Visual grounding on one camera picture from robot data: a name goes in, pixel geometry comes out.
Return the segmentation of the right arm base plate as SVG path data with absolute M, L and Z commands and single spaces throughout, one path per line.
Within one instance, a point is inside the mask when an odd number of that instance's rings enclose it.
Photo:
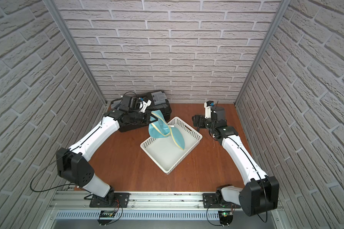
M 216 193 L 203 193 L 203 205 L 205 209 L 208 208 L 222 208 L 222 209 L 240 209 L 241 206 L 226 202 L 223 200 L 223 198 Z

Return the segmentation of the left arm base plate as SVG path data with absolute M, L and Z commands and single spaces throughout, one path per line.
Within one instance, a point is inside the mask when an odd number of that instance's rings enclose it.
M 102 198 L 93 195 L 90 201 L 90 208 L 115 208 L 118 204 L 120 207 L 126 208 L 129 203 L 130 193 L 112 192 Z

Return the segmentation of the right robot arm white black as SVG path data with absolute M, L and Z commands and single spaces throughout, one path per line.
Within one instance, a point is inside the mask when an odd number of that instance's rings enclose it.
M 207 129 L 210 136 L 225 149 L 238 168 L 244 188 L 225 185 L 217 188 L 216 202 L 241 206 L 248 216 L 259 215 L 278 207 L 280 184 L 254 161 L 244 147 L 236 129 L 227 124 L 225 109 L 213 101 L 204 104 L 204 115 L 194 115 L 193 125 Z

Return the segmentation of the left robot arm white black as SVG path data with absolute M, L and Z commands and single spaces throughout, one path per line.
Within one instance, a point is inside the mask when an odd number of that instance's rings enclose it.
M 111 186 L 101 180 L 96 174 L 89 160 L 97 149 L 120 127 L 127 125 L 150 124 L 158 121 L 152 111 L 124 112 L 111 109 L 96 125 L 78 142 L 69 148 L 61 148 L 56 152 L 56 166 L 58 175 L 95 196 L 105 198 L 112 193 Z

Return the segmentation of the teal mesh laundry bag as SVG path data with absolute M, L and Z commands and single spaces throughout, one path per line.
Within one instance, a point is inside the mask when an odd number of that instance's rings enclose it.
M 181 149 L 185 149 L 185 140 L 182 133 L 175 126 L 170 126 L 164 119 L 164 116 L 160 110 L 151 111 L 159 120 L 154 123 L 149 123 L 148 131 L 150 137 L 153 138 L 168 138 L 171 137 L 174 143 Z

